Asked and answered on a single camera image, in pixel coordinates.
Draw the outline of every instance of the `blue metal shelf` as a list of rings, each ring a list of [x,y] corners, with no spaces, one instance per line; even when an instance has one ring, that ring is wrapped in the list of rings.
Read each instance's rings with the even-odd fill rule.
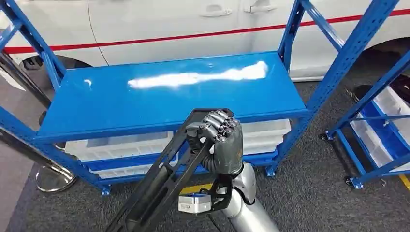
[[[295,118],[292,131],[274,155],[244,156],[267,166],[273,176],[285,155],[380,28],[399,0],[373,0],[344,42],[308,0],[295,0],[278,51],[66,70],[13,0],[0,8],[44,61],[56,96],[40,130],[30,130],[0,109],[0,127],[108,194],[110,184],[82,163],[54,148],[52,142],[173,131],[194,108],[230,108],[242,122]],[[304,12],[339,52],[323,80],[304,104],[288,72],[292,44]],[[10,39],[1,34],[0,48]],[[117,160],[111,160],[108,167]]]
[[[308,114],[277,52],[115,65],[68,70],[35,139],[174,131],[195,108],[242,122]]]
[[[410,145],[406,143],[394,123],[386,123],[387,120],[409,118],[409,116],[387,116],[373,101],[373,99],[384,88],[386,88],[386,86],[392,83],[404,70],[409,67],[410,51],[408,51],[377,83],[375,83],[372,89],[370,89],[368,93],[363,96],[361,100],[359,100],[359,102],[355,104],[352,109],[350,109],[349,112],[345,114],[345,116],[342,117],[341,120],[339,120],[339,122],[337,122],[329,131],[326,131],[327,139],[329,140],[333,140],[334,135],[337,134],[342,145],[346,148],[348,155],[359,171],[360,175],[358,177],[350,178],[350,182],[355,189],[363,188],[363,183],[372,178],[386,175],[410,173],[410,170],[394,172],[391,171],[403,164],[410,162]],[[363,118],[356,118],[359,112],[362,114]],[[377,136],[380,138],[383,146],[392,157],[393,160],[391,162],[388,162],[384,165],[376,164],[362,139],[359,138],[353,128],[351,128],[349,122],[353,120],[367,121],[369,126],[375,131]],[[355,139],[359,143],[364,154],[367,156],[374,168],[372,171],[366,172],[366,170],[364,169],[356,153],[353,151],[345,135],[341,131],[343,127],[349,127],[352,130]]]

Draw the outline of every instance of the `yellow floor marking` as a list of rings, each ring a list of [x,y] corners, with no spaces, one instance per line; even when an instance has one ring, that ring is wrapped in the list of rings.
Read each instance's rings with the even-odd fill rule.
[[[400,174],[398,176],[400,177],[401,181],[403,181],[403,183],[407,187],[407,189],[410,191],[410,181],[409,181],[409,179],[407,179],[406,175]]]
[[[195,185],[195,186],[191,186],[191,187],[185,187],[181,190],[181,192],[179,194],[180,195],[185,195],[185,194],[189,194],[189,193],[196,193],[196,192],[199,192],[200,189],[210,190],[211,187],[212,187],[212,183],[205,184],[205,185]]]

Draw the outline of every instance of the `metal stand base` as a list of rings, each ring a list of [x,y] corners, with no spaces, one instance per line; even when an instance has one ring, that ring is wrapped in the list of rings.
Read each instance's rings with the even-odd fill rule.
[[[71,172],[52,170],[41,167],[36,174],[36,185],[43,192],[60,192],[66,190],[77,180]]]

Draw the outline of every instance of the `car door handle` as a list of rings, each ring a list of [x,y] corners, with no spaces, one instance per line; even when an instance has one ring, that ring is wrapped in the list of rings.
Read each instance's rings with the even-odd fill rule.
[[[224,9],[221,5],[212,4],[206,7],[206,10],[199,15],[202,17],[220,17],[232,14],[231,9]]]
[[[277,6],[275,5],[267,5],[267,6],[248,6],[244,8],[244,12],[246,13],[254,13],[254,12],[267,12],[276,9]]]

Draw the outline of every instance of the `blue shelf board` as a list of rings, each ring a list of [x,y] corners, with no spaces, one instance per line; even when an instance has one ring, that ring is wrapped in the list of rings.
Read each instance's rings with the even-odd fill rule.
[[[277,52],[68,70],[35,139],[177,130],[195,108],[242,122],[309,114]]]

